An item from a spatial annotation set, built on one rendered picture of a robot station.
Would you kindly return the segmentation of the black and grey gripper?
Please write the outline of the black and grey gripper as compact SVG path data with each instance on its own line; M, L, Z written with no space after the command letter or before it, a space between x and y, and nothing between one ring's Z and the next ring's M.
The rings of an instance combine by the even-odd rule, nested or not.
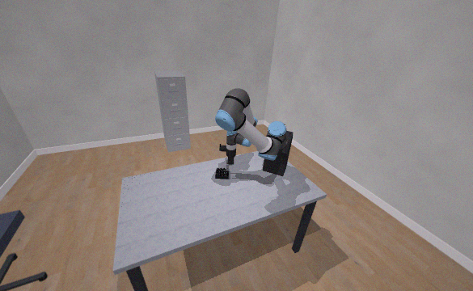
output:
M226 160L226 171L229 171L229 166L234 164L234 157L236 156L236 145L221 145L219 146L219 151L226 152L228 159Z

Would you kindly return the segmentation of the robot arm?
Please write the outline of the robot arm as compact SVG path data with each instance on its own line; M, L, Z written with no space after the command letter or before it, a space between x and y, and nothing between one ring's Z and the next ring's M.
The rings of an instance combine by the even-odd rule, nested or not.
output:
M286 127L280 121L268 126L266 137L256 129L258 120L252 114L249 95L243 89L236 88L226 94L215 121L227 131L226 144L249 147L252 143L258 155L268 160L275 160L279 150L289 142Z

